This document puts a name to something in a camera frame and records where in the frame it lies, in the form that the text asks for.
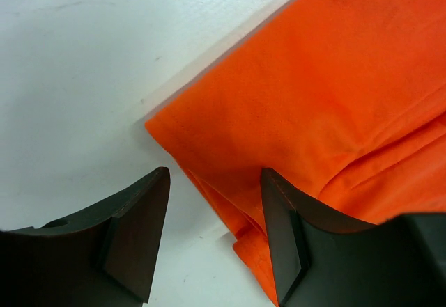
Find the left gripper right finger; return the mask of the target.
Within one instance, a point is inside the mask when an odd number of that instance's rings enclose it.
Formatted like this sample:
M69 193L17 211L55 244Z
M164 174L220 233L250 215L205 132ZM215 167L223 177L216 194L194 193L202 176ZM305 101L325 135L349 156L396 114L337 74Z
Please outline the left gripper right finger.
M280 306L444 306L445 215L374 225L295 188L271 168L261 197Z

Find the orange t shirt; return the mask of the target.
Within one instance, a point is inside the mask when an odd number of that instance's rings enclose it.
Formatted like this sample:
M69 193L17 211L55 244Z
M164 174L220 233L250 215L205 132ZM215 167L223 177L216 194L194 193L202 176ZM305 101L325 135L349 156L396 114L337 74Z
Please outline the orange t shirt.
M445 0L293 0L146 129L276 301L262 168L371 223L445 210Z

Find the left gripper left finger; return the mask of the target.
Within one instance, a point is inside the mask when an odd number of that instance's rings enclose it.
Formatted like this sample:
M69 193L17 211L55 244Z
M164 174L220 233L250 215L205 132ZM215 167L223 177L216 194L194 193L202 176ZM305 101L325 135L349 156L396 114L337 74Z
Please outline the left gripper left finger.
M1 233L2 306L142 306L151 293L170 190L159 167L116 194Z

